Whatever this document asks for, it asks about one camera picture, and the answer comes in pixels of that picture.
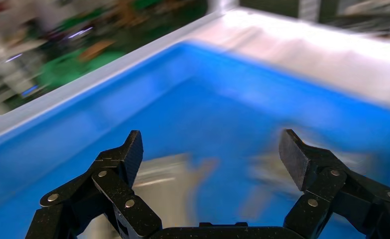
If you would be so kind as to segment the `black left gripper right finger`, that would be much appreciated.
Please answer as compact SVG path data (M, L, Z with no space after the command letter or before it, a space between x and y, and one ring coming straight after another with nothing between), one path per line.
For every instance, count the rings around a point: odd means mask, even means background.
M316 239L333 214L368 239L390 239L390 187L349 169L331 151L305 144L294 131L280 135L281 161L302 196L283 226Z

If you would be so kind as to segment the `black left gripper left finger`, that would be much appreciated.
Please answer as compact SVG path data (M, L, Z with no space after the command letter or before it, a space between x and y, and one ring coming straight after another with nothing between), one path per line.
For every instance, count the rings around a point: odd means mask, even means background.
M141 133L102 151L80 176L40 199L27 239L75 239L104 215L123 239L148 239L162 229L159 216L132 189L143 158Z

